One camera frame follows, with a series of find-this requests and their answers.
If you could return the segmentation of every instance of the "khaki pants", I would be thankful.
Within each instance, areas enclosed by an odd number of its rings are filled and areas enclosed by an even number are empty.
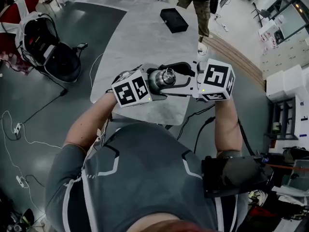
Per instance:
[[[186,9],[191,2],[192,0],[178,0],[177,6]],[[195,8],[195,13],[197,14],[198,34],[202,38],[203,36],[209,37],[208,23],[211,17],[210,1],[193,1],[193,5]]]

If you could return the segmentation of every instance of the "person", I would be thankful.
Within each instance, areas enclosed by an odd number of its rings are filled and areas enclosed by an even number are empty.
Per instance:
[[[25,0],[29,13],[35,11],[39,0]],[[15,71],[28,73],[31,65],[22,60],[16,45],[15,35],[6,32],[4,23],[20,22],[18,6],[14,0],[0,0],[0,59],[4,60]]]
[[[45,189],[52,226],[58,232],[217,230],[214,201],[204,198],[200,159],[165,128],[146,122],[124,126],[85,161],[116,104],[114,94],[106,93],[71,126]],[[240,156],[233,99],[216,101],[215,115],[218,157]],[[238,195],[237,226],[247,207],[248,194]]]
[[[195,12],[197,14],[199,42],[202,42],[203,37],[212,38],[209,34],[208,23],[211,17],[210,0],[178,0],[177,6],[188,8],[193,2]]]

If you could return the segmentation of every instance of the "black case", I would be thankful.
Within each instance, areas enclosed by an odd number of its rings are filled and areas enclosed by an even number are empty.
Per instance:
[[[160,16],[172,33],[187,31],[189,25],[175,8],[161,10]]]

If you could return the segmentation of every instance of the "desk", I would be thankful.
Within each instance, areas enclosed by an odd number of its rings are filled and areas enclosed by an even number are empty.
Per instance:
[[[160,17],[162,9],[177,8],[189,24],[186,32],[171,33]],[[95,103],[121,72],[134,69],[143,63],[156,65],[186,61],[197,58],[197,16],[183,8],[163,3],[132,7],[112,35],[93,83],[90,96]],[[189,97],[168,96],[164,101],[139,106],[119,108],[114,113],[151,123],[180,125],[183,122]]]

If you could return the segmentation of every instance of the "white table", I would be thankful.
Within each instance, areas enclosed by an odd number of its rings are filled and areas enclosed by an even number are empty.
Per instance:
[[[189,24],[186,32],[171,33],[160,17],[162,9],[176,8]],[[143,63],[156,65],[186,61],[197,58],[197,16],[183,8],[163,3],[132,7],[112,35],[93,83],[90,96],[95,103],[111,87],[114,78],[125,70]],[[114,113],[151,123],[180,125],[183,122],[189,97],[168,96],[164,101],[119,108]]]

